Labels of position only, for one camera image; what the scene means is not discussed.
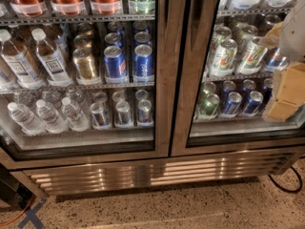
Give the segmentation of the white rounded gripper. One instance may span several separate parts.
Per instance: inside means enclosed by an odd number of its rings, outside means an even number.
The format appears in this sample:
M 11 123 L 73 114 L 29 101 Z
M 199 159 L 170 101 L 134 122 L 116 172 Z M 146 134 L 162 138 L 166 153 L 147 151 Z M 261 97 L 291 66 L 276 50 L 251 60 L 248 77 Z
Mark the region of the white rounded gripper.
M 274 86 L 263 113 L 266 122 L 285 122 L 305 103 L 305 0 L 297 0 L 285 17 L 261 38 L 268 49 L 278 47 L 295 62 L 273 75 Z

